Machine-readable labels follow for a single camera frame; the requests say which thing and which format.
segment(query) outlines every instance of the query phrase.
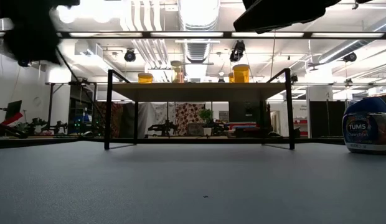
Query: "gray floor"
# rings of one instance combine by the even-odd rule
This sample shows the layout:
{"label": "gray floor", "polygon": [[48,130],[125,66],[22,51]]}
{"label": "gray floor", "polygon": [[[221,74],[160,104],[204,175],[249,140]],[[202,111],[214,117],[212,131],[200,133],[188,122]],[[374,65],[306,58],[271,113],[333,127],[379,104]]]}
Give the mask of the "gray floor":
{"label": "gray floor", "polygon": [[326,144],[0,149],[0,223],[386,223],[386,157]]}

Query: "white pipe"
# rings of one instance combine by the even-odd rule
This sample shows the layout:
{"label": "white pipe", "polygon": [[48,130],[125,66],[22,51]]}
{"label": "white pipe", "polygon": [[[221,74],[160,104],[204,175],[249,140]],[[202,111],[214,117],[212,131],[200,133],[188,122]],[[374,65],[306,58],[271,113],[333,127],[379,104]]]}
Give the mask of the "white pipe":
{"label": "white pipe", "polygon": [[[144,26],[146,27],[146,30],[153,31],[153,27],[151,26],[151,16],[150,16],[150,0],[143,0],[143,5],[144,5]],[[162,55],[159,42],[157,40],[152,40],[152,43],[157,50],[162,66],[167,67],[167,62],[165,61]]]}
{"label": "white pipe", "polygon": [[[150,0],[143,0],[143,6],[144,6],[144,26],[146,27],[147,31],[153,31],[153,27],[151,26],[151,17],[150,17]],[[148,40],[145,40],[146,46],[150,46],[150,43]],[[160,48],[158,46],[157,40],[152,40],[151,41],[158,51]],[[150,47],[149,52],[153,55],[154,58],[154,63],[156,63],[156,66],[160,68],[160,64],[158,63],[158,58],[156,56],[156,53],[154,50]],[[166,62],[164,61],[164,57],[162,56],[162,52],[158,51],[158,56],[161,60],[161,63],[166,66]]]}
{"label": "white pipe", "polygon": [[[143,31],[144,29],[141,23],[141,1],[133,0],[133,2],[134,2],[134,8],[135,8],[134,21],[133,21],[134,25],[138,31]],[[149,41],[147,39],[143,40],[141,47],[146,51],[148,58],[150,59],[150,61],[152,61],[152,63],[155,64],[155,67],[159,68],[160,64],[155,58],[155,55],[152,54],[153,49],[151,48]]]}
{"label": "white pipe", "polygon": [[[125,24],[121,20],[120,24],[121,27],[124,29],[125,26],[127,30],[130,31],[136,31],[135,26],[132,21],[132,3],[131,0],[124,0],[125,1],[125,6],[126,6],[126,14],[125,14]],[[139,51],[139,53],[142,55],[143,60],[148,63],[152,68],[155,67],[155,64],[150,61],[148,53],[146,49],[143,46],[141,40],[132,40],[132,44],[136,47],[136,49]]]}
{"label": "white pipe", "polygon": [[[153,1],[153,10],[154,10],[154,28],[156,29],[156,31],[162,31],[162,28],[161,28],[161,19],[160,19],[160,0],[154,0]],[[160,50],[162,50],[162,56],[164,57],[164,61],[166,62],[166,65],[167,67],[170,67],[171,66],[171,63],[169,62],[169,59],[168,59],[168,51],[167,51],[167,47],[166,47],[166,43],[164,41],[164,39],[161,39],[161,40],[157,40],[157,42],[159,43],[160,45]]]}
{"label": "white pipe", "polygon": [[[121,17],[120,18],[120,26],[121,28],[124,30],[124,31],[130,31],[130,29],[128,28],[128,24],[130,27],[133,28],[134,30],[134,27],[133,27],[133,23],[132,23],[132,18],[130,16],[129,13],[126,13],[129,17],[129,19],[125,16],[125,17]],[[132,44],[136,47],[136,49],[138,50],[138,52],[141,54],[143,60],[147,63],[149,63],[149,60],[148,58],[146,57],[146,55],[144,54],[144,52],[142,51],[141,47],[138,45],[138,43],[136,42],[136,40],[132,40]]]}
{"label": "white pipe", "polygon": [[162,31],[160,23],[160,0],[153,1],[153,10],[154,10],[154,28],[156,31]]}

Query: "camera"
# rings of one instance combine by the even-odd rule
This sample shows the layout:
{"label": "camera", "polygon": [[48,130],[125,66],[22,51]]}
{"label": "camera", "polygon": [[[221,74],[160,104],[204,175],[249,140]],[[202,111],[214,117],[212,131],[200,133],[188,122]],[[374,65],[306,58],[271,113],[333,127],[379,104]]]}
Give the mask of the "camera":
{"label": "camera", "polygon": [[124,59],[127,62],[134,62],[136,60],[136,55],[135,55],[134,49],[127,49],[125,56],[124,56]]}
{"label": "camera", "polygon": [[245,51],[245,44],[242,40],[238,40],[235,47],[233,48],[232,53],[230,54],[231,62],[238,62],[242,57]]}
{"label": "camera", "polygon": [[17,64],[19,64],[20,67],[23,67],[23,68],[28,68],[31,66],[31,61],[30,60],[18,60],[17,61]]}
{"label": "camera", "polygon": [[355,62],[357,59],[357,56],[355,53],[350,53],[349,55],[342,58],[345,62]]}

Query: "yellow container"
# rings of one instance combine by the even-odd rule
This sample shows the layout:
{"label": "yellow container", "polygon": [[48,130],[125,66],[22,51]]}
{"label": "yellow container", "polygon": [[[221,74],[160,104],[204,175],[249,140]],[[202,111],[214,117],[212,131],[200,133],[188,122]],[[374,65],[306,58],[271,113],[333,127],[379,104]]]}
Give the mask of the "yellow container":
{"label": "yellow container", "polygon": [[235,83],[248,83],[250,79],[250,67],[248,65],[233,66]]}
{"label": "yellow container", "polygon": [[235,82],[235,75],[233,72],[229,73],[229,83],[234,83]]}
{"label": "yellow container", "polygon": [[139,83],[152,83],[153,75],[150,73],[139,73],[138,74]]}

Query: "table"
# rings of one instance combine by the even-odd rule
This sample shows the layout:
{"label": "table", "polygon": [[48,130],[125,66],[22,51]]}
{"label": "table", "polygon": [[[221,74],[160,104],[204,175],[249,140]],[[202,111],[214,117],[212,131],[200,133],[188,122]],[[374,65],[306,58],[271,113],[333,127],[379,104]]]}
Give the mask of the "table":
{"label": "table", "polygon": [[[285,75],[285,83],[275,83]],[[113,91],[135,102],[134,115],[138,117],[139,102],[197,102],[197,101],[265,101],[286,90],[289,149],[294,149],[293,100],[291,96],[291,70],[286,68],[266,83],[113,83],[113,77],[125,80],[114,70],[108,71],[106,96],[105,149],[110,149],[111,100]],[[134,120],[134,144],[138,143],[138,119]]]}
{"label": "table", "polygon": [[0,223],[386,224],[385,156],[296,147],[0,149]]}

